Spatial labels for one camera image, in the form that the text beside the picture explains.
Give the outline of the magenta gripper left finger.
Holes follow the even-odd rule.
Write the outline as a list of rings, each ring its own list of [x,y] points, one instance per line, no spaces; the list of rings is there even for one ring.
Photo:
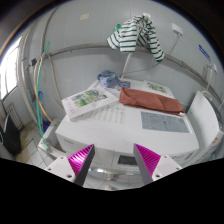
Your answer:
[[[83,186],[94,155],[95,146],[89,145],[68,157],[59,156],[46,168],[46,171]]]

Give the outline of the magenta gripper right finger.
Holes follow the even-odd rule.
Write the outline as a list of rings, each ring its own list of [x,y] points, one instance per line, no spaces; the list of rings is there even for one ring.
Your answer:
[[[134,145],[133,154],[145,185],[182,169],[170,156],[159,155],[138,144]]]

